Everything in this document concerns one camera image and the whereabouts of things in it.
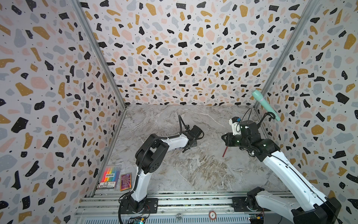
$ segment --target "metal bracket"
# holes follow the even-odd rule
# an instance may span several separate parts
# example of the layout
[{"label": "metal bracket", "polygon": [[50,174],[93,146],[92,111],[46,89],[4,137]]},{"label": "metal bracket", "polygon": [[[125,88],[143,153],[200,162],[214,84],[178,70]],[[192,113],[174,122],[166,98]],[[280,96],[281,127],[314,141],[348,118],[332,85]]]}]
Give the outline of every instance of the metal bracket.
[{"label": "metal bracket", "polygon": [[[128,204],[128,200],[124,200],[122,202],[122,208],[121,208],[121,214],[136,214],[136,215],[140,215],[139,213],[134,213],[133,210],[130,208],[129,204]],[[145,199],[145,204],[144,204],[144,214],[156,214],[158,211],[158,198],[147,198]]]},{"label": "metal bracket", "polygon": [[231,199],[232,199],[231,207],[234,208],[235,212],[240,212],[240,211],[250,212],[251,211],[247,208],[246,197],[232,197]]}]

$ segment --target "teal microphone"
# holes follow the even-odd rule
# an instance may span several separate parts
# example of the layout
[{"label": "teal microphone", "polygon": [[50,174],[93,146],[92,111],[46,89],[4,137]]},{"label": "teal microphone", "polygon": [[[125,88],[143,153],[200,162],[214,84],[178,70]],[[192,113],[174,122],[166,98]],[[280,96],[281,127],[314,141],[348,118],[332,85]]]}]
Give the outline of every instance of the teal microphone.
[{"label": "teal microphone", "polygon": [[276,116],[275,119],[276,121],[280,121],[281,119],[279,118],[279,115],[276,113],[276,111],[269,105],[269,103],[263,98],[263,95],[255,90],[252,92],[252,96],[255,98],[255,100],[257,100],[268,112],[272,112],[274,113],[274,115]]}]

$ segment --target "patterned wall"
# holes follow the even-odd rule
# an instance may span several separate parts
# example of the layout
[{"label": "patterned wall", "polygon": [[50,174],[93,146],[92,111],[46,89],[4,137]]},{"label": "patterned wall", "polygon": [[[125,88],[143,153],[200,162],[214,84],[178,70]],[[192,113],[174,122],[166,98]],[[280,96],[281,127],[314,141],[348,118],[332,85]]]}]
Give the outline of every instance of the patterned wall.
[{"label": "patterned wall", "polygon": [[281,122],[265,123],[290,162],[341,202],[349,224],[358,222],[357,13],[356,0],[319,3],[268,93]]},{"label": "patterned wall", "polygon": [[66,0],[0,1],[0,223],[71,223],[118,123]]},{"label": "patterned wall", "polygon": [[126,104],[250,105],[304,0],[83,0]]}]

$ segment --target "gray marble surface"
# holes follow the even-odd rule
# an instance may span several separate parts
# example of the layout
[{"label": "gray marble surface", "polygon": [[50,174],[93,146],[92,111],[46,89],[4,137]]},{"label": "gray marble surface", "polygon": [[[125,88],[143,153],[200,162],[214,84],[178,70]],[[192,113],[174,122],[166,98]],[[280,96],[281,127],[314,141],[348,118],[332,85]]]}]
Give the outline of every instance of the gray marble surface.
[{"label": "gray marble surface", "polygon": [[[108,165],[121,166],[121,174],[136,173],[135,153],[152,133],[179,132],[178,114],[186,124],[200,127],[205,136],[186,152],[169,151],[152,175],[149,192],[159,191],[249,191],[256,186],[268,191],[287,191],[277,176],[258,159],[238,147],[225,150],[221,135],[232,132],[228,120],[242,117],[245,106],[131,105]],[[250,120],[257,122],[254,113]]]}]

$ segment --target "circular label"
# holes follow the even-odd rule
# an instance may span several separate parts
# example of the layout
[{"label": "circular label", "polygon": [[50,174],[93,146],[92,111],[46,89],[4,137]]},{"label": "circular label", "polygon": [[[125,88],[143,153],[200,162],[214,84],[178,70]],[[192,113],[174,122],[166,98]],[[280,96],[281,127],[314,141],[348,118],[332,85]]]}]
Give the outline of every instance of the circular label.
[{"label": "circular label", "polygon": [[209,218],[210,218],[211,220],[215,220],[215,219],[216,219],[216,213],[215,213],[215,211],[209,212]]}]

